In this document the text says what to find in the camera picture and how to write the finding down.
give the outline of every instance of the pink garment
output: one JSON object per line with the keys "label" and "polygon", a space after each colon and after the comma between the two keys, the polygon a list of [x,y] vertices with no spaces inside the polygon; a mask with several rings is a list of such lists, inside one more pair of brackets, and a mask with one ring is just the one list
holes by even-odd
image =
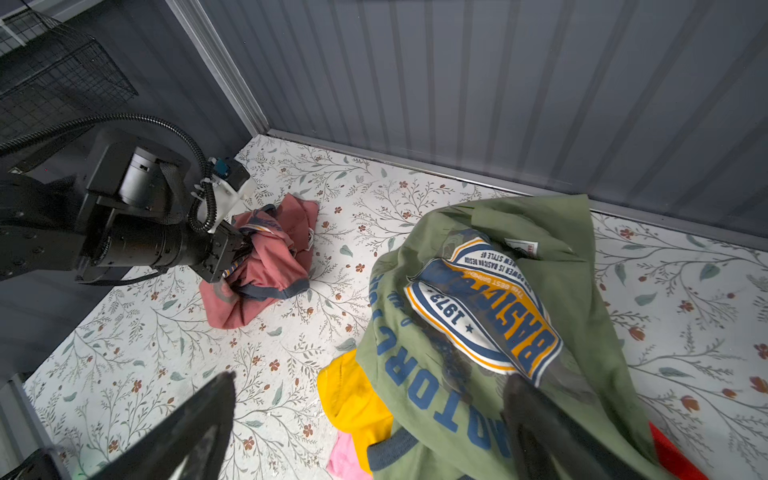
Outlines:
{"label": "pink garment", "polygon": [[352,442],[352,434],[350,433],[339,432],[326,470],[342,480],[371,480],[373,478],[368,472],[360,468],[357,453],[355,453],[355,444]]}
{"label": "pink garment", "polygon": [[318,209],[315,202],[288,194],[276,212],[265,207],[235,216],[235,228],[253,232],[253,251],[226,279],[200,283],[212,327],[245,326],[277,300],[309,288],[307,272],[312,265],[311,240]]}

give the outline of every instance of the black cable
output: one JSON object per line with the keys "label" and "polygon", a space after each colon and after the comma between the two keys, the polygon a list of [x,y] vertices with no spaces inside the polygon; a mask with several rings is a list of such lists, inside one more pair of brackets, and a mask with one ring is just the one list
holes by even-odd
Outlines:
{"label": "black cable", "polygon": [[145,280],[151,280],[155,278],[156,276],[163,275],[164,273],[167,273],[168,269],[158,269],[157,272],[148,273],[147,275],[137,276],[136,278],[129,278],[127,280],[93,280],[92,282],[85,282],[83,281],[83,277],[76,276],[74,281],[77,283],[82,283],[83,285],[90,285],[90,286],[126,286],[126,285],[133,285],[134,283],[144,282]]}
{"label": "black cable", "polygon": [[[43,128],[42,130],[32,132],[30,134],[16,137],[12,140],[5,141],[0,144],[0,157],[13,154],[20,151],[22,148],[29,147],[30,145],[38,144],[42,141],[46,141],[50,138],[57,137],[58,135],[65,134],[69,131],[77,130],[83,127],[90,127],[91,125],[104,123],[107,121],[143,121],[148,124],[155,124],[161,127],[165,127],[168,130],[178,135],[184,143],[192,150],[192,154],[197,159],[197,163],[200,165],[200,171],[203,174],[203,179],[210,180],[210,176],[213,174],[213,165],[206,160],[203,151],[197,142],[185,131],[181,130],[178,126],[172,124],[169,121],[165,121],[162,118],[153,117],[151,115],[144,114],[128,114],[128,113],[116,113],[107,115],[92,115],[90,117],[78,118],[76,120],[70,120],[62,122],[53,127]],[[216,197],[214,195],[214,188],[209,181],[200,182],[203,187],[203,193],[205,197],[205,204],[207,206],[207,215],[205,223],[200,223],[197,219],[197,210],[200,208],[200,200],[194,198],[192,205],[187,214],[187,222],[190,228],[197,232],[207,232],[216,222]]]}

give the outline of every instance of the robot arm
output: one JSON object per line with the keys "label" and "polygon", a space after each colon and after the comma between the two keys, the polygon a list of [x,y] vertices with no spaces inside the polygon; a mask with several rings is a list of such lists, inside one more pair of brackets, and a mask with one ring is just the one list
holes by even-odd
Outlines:
{"label": "robot arm", "polygon": [[[10,153],[12,142],[0,145],[0,155]],[[199,187],[202,196],[195,195],[187,206],[182,179],[189,162],[163,145],[104,130],[89,160],[97,165],[90,177],[43,184],[19,174],[0,176],[0,249],[5,252],[0,280],[38,269],[77,270],[79,282],[119,285],[188,265],[203,280],[216,282],[250,251],[243,235],[222,222],[253,191],[238,162],[205,161],[212,171]],[[207,201],[208,191],[213,202]],[[219,202],[224,209],[217,209]],[[118,266],[151,266],[157,272],[120,282],[99,280]]]}

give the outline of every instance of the wire mesh basket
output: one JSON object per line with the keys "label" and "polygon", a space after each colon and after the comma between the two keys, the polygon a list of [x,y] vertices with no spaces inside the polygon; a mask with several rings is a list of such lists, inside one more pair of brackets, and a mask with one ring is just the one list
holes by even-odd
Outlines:
{"label": "wire mesh basket", "polygon": [[[135,95],[90,35],[29,8],[0,21],[0,141],[111,113]],[[2,166],[31,170],[85,130],[5,158]]]}

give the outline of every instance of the yellow garment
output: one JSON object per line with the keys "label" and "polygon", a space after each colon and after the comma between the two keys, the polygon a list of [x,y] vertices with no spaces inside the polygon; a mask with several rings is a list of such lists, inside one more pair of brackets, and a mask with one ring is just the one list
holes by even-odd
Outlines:
{"label": "yellow garment", "polygon": [[357,364],[356,354],[345,353],[321,370],[317,393],[331,424],[352,434],[360,468],[371,473],[368,446],[389,438],[393,417]]}

